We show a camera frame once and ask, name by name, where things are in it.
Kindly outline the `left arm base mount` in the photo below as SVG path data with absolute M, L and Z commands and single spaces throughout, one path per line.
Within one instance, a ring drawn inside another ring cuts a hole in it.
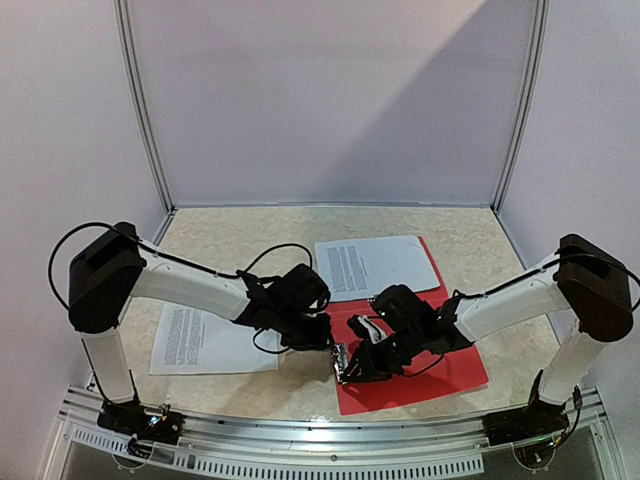
M 169 405 L 148 410 L 137 398 L 124 403 L 104 400 L 97 425 L 141 441 L 176 445 L 185 423 L 185 416 Z

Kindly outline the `chrome spine lever clip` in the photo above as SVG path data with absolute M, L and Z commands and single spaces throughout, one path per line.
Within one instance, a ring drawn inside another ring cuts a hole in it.
M 348 350 L 344 343 L 336 343 L 332 347 L 333 369 L 336 381 L 340 385 L 346 383 L 346 369 L 349 363 Z

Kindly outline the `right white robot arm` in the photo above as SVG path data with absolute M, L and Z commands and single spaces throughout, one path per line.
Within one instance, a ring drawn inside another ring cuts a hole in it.
M 483 293 L 456 293 L 438 308 L 408 286 L 392 285 L 370 302 L 390 335 L 377 339 L 362 317 L 351 317 L 348 325 L 360 340 L 351 355 L 336 360 L 337 379 L 342 384 L 386 381 L 401 376 L 421 353 L 466 350 L 507 327 L 568 311 L 576 320 L 573 330 L 535 381 L 535 400 L 517 415 L 521 432 L 537 436 L 554 422 L 555 407 L 571 397 L 604 348 L 631 332 L 639 304 L 630 285 L 638 280 L 604 250 L 568 234 L 553 254 L 524 273 Z

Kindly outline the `red file folder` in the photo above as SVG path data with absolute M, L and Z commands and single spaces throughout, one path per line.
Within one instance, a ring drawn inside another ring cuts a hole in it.
M 437 308 L 449 297 L 449 293 L 424 239 L 419 238 L 436 268 L 441 287 L 415 293 L 420 299 Z M 354 315 L 366 315 L 386 334 L 392 333 L 390 327 L 370 307 L 369 300 L 373 297 L 351 302 L 335 303 L 331 300 L 327 309 L 331 317 L 334 340 L 336 343 L 344 343 L 349 354 L 355 350 L 359 342 L 359 338 L 347 326 L 347 320 Z M 404 376 L 364 384 L 338 383 L 336 392 L 340 414 L 348 416 L 409 406 L 476 390 L 486 386 L 488 381 L 479 351 L 472 346 L 459 352 L 448 353 L 444 358 L 423 352 L 406 368 Z

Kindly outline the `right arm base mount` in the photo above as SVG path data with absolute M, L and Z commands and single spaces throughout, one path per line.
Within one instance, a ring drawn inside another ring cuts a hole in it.
M 545 437 L 565 429 L 569 420 L 565 403 L 543 401 L 535 393 L 523 407 L 497 411 L 482 417 L 483 432 L 491 446 Z

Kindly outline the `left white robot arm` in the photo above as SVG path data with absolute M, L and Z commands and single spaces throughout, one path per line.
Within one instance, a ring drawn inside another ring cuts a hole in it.
M 119 334 L 120 315 L 132 298 L 150 298 L 215 314 L 256 331 L 273 330 L 284 349 L 325 351 L 333 343 L 326 283 L 304 263 L 283 275 L 249 270 L 221 273 L 162 252 L 134 225 L 102 224 L 103 234 L 69 265 L 67 312 L 81 336 L 111 419 L 128 434 L 148 426 L 139 405 Z

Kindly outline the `printed paper sheet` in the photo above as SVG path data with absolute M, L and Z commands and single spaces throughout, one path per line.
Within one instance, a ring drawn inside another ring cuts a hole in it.
M 279 369 L 280 336 L 267 331 L 255 345 L 255 330 L 209 312 L 163 306 L 149 373 L 153 376 L 245 374 Z
M 318 273 L 335 303 L 371 298 L 392 285 L 414 292 L 441 287 L 427 249 L 415 235 L 317 242 L 314 249 Z

